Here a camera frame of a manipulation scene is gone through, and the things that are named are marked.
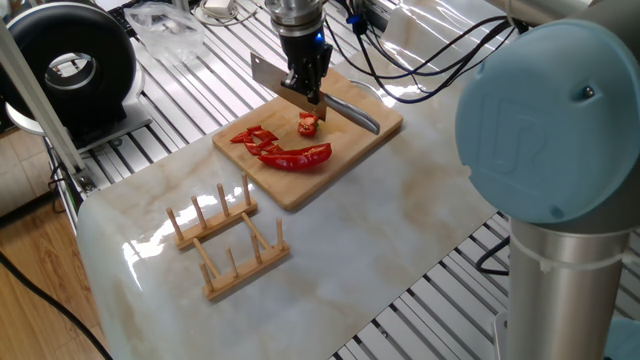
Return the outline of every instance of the red chili pepper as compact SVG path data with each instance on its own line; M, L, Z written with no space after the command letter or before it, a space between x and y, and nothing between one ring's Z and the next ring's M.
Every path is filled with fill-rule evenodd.
M302 136L313 137L316 134L318 118L306 117L298 121L298 133Z
M276 141L278 140L278 137L273 135L271 133L271 131L269 130L257 130L251 133L253 136L257 137L258 139L262 140L262 141L267 141L267 140L271 140L271 141Z
M320 144L304 149L264 154L258 157L266 165L280 170L297 171L323 163L331 156L331 144Z
M273 144L273 145L269 146L268 148L264 149L264 151L266 151L268 153L278 153L278 152L283 152L284 150L282 150L280 145Z
M246 137L244 139L244 146L249 150L251 155L260 156L262 155L262 150L253 142L253 138L251 136Z
M262 126L260 125L247 128L247 131L249 132L249 134L253 134L254 132L260 131L260 130L262 130Z
M299 116L300 116L300 119L306 119L308 117L316 117L312 113L305 113L305 112L301 112Z
M265 140L265 141L261 142L260 144L258 144L258 147L260 149L263 149L263 150L268 148L269 146L273 146L273 141Z
M241 132L240 134L238 134L238 135L234 136L234 137L231 139L231 142L232 142L232 143L242 143L242 142L244 142L244 139L245 139L247 136L248 136L248 137L251 137L251 134L249 134L249 132L248 132L248 131Z

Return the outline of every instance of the black cable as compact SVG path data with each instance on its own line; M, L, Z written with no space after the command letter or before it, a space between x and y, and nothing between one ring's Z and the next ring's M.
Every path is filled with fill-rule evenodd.
M381 78L376 74L375 69L373 67L373 64L371 63L371 58L369 57L369 54L367 52L366 47L364 46L364 43L362 41L362 38L360 36L357 36L358 38L358 43L360 45L360 48L362 50L362 53L364 55L364 59L367 62L367 66L369 67L369 71L371 71L372 73L372 77L374 78L374 80L376 81L376 83L378 84L378 86L392 99L396 100L399 103L402 104L416 104L425 100L428 100L432 97L434 97L435 95L437 95L440 91L442 91L443 89L445 89L447 86L449 86L451 84L451 81L453 79L455 79L460 72L463 71L464 67L471 61L471 59L473 59L473 57L478 53L478 51L480 51L480 49L482 49L482 47L484 47L484 45L486 45L489 41L493 40L496 36L498 36L500 33L502 33L504 30L508 29L511 26L511 24L509 24L509 22L507 20L504 20L502 23L500 23L498 26L494 27L493 29L491 29L491 31L489 31L483 38L482 40L478 43L478 45L473 48L466 56L464 61L458 66L458 68L456 70L454 70L449 77L442 83L440 84L435 90L433 90L432 92L430 92L429 94L423 96L423 97L419 97L419 98L414 98L414 99L404 99L401 97L398 97L396 95L394 95L389 89L387 89L385 87L385 85L382 83ZM422 65L418 66L416 69L421 68L422 66L426 65L428 61L431 61L433 59L435 59L437 57L437 55L441 54L445 49L447 48L447 46L443 47L442 49L440 49L438 52L436 52L436 54L434 54L430 59L428 59L427 61L425 61L425 63L423 63Z
M494 52L498 51L498 49L500 49L502 47L502 45L504 45L507 42L507 39L509 39L509 37L511 37L511 35L516 31L516 28L512 28L511 31L509 31L509 33L507 34L507 36L505 36L505 38L500 42L500 44L498 44L498 46L496 46L495 49L491 50L491 52L483 57L481 60L479 60L477 63L471 65L470 67L466 68L463 72L461 72L460 74L458 74L458 76L456 76L451 82L453 83L454 81L458 80L458 78L462 75L464 75L465 73L475 69L478 65L482 64L485 60L487 60L487 58L489 56L491 56Z
M476 261L476 265L475 265L476 270L478 270L483 274L509 276L508 270L486 269L486 268L483 268L482 265L484 265L484 262L487 261L487 259L497 254L498 251L504 249L507 245L509 245L510 242L511 242L511 236L507 236L506 238L504 238L504 240L500 241L498 245L494 246L491 250L484 253L484 255L482 255L480 259Z
M102 355L102 357L105 360L113 359L111 355L109 355L109 352L107 351L107 349L105 349L104 346L102 346L102 344L100 343L100 340L98 340L98 338L96 338L96 336L93 335L91 330L89 330L89 328L85 324L83 324L82 321L80 321L80 319L78 319L71 311L69 311L69 309L64 307L64 305L60 304L56 299L51 297L51 295L47 294L42 289L40 289L36 284L31 282L31 280L29 280L22 272L20 272L20 270L18 270L18 268L15 267L15 265L13 265L13 263L11 263L11 261L4 255L2 251L0 251L0 264L2 264L7 269L7 271L11 273L11 275L13 275L18 281L20 281L22 285L24 285L27 289L29 289L34 294L38 295L38 297L40 297L42 300L49 303L49 305L53 306L62 315L64 315L67 319L69 319L69 321L71 321L73 325L75 325L78 329L80 329L80 331L84 334L84 336L86 336L87 339L91 341L91 344L95 346L95 348L98 350L100 355Z
M456 65L461 64L463 61L465 61L468 58L468 55L463 56L462 58L460 58L459 60L457 60L456 62L454 62L453 64L441 69L441 70L437 70L437 71L433 71L433 72L420 72L419 70L422 69L424 66L428 65L430 62L432 62L433 60L435 60L436 58L438 58L442 53L444 53L447 49L449 49L451 46L455 45L458 41L462 40L463 38L465 38L466 36L468 36L470 33L472 33L473 31L475 31L476 29L480 28L481 26L484 26L488 23L491 22L495 22L495 21L500 21L503 20L505 21L507 17L506 16L494 16L485 20L482 20L476 24L474 24L473 26L471 26L469 29L465 30L463 33L461 33L460 35L458 35L456 38L454 38L453 40L451 40L449 43L447 43L445 46L443 46L440 50L438 50L435 54L433 54L429 59L425 60L424 62L422 62L418 67L416 67L415 69L408 69L406 67L404 67L403 65L397 63L397 67L402 69L403 71L406 71L403 74L400 75L378 75L378 74L374 74L370 71L367 71L361 67L359 67L358 65L354 64L349 57L344 53L344 51L342 50L342 47L340 46L340 43L338 42L335 34L333 33L333 29L331 28L331 25L329 24L328 21L325 21L325 25L327 26L327 30L329 30L329 33L331 34L331 38L333 39L334 44L336 45L336 47L338 48L338 51L340 52L340 54L342 55L342 57L347 61L347 63L349 63L349 65L351 65L354 69L356 69L357 71L371 76L371 77L378 77L380 79L383 80L397 80L397 79L402 79L405 78L407 76L411 76L411 75L418 75L418 76L436 76L436 75L440 75L443 74L449 70L451 70L452 68L454 68ZM390 60L387 56L385 56L384 54L381 54L382 56L384 56L387 60Z

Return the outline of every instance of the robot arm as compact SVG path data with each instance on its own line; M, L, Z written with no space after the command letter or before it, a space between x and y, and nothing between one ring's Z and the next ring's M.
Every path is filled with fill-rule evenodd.
M289 74L282 85L317 104L333 50L324 38L322 0L266 0L265 5L288 59Z

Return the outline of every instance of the white marble countertop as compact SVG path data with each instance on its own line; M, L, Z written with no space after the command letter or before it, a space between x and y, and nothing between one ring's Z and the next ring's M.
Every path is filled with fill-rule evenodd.
M411 62L407 54L431 54L443 39L496 13L473 0L405 3L385 38ZM473 44L465 40L440 63ZM391 71L380 57L374 61L380 73ZM337 70L372 83L346 64ZM398 94L416 91L407 81L395 83ZM195 224L196 195L205 216L219 212L218 182L229 202L242 201L240 171L210 135L92 195L80 209L78 245L113 357L331 356L494 212L458 160L453 129L462 86L419 105L385 98L404 115L401 131L295 213L253 188L259 204L253 222L274 243L275 219L283 218L291 255L220 301L202 294L200 256L177 250L164 211L170 206L179 223ZM244 224L203 243L221 272L228 271L226 246L238 263L252 256Z

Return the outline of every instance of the knife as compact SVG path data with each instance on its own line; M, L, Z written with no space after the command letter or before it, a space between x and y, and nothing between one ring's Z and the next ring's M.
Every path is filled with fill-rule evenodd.
M318 119L326 119L327 106L329 106L361 128L376 135L380 133L380 124L376 120L344 100L320 92L320 102L312 104L303 94L282 86L282 79L287 76L287 73L254 53L251 53L251 72L253 73L253 80L300 109L314 114Z

